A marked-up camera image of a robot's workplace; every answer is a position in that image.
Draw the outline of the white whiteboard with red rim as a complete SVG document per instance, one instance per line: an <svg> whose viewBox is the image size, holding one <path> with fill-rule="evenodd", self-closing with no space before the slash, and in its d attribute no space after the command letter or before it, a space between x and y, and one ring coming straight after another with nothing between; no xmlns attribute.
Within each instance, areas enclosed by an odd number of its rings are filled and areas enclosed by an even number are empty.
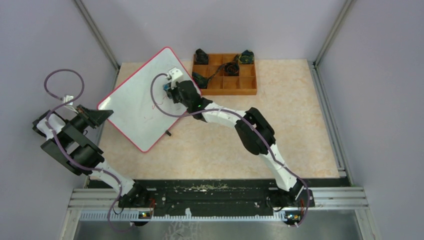
<svg viewBox="0 0 424 240"><path fill-rule="evenodd" d="M166 77L154 80L174 68L182 72L184 80L191 79L175 52L164 47L97 104L98 110L113 111L108 121L143 153L187 110L167 97L163 88Z"/></svg>

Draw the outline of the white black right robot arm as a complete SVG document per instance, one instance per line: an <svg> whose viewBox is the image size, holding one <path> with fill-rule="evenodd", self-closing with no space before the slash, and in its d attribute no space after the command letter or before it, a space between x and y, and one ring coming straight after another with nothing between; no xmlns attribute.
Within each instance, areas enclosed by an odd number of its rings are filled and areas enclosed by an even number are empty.
<svg viewBox="0 0 424 240"><path fill-rule="evenodd" d="M308 185L287 167L276 144L274 129L257 108L241 111L218 105L200 96L194 83L189 80L166 83L163 89L175 104L186 107L188 116L236 131L244 148L260 157L272 173L278 188L272 200L279 208L299 203L304 211L309 209L311 192Z"/></svg>

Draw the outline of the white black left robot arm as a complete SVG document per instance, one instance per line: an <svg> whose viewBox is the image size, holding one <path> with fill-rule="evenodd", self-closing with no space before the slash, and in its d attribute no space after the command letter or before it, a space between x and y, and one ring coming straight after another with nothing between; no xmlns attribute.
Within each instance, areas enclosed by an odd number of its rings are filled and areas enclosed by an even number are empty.
<svg viewBox="0 0 424 240"><path fill-rule="evenodd" d="M95 177L112 187L119 194L120 208L147 207L148 190L114 170L103 157L104 152L84 134L86 128L101 126L114 112L82 105L78 105L76 111L77 115L71 120L48 110L33 121L33 131L46 139L41 149L71 173Z"/></svg>

